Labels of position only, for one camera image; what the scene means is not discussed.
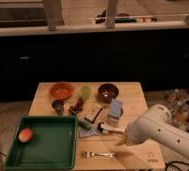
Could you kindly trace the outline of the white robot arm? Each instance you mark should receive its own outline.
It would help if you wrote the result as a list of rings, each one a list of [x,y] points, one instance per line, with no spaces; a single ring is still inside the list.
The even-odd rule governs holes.
[[[142,144],[151,139],[189,159],[189,133],[171,126],[171,112],[164,105],[156,104],[125,128],[126,144]]]

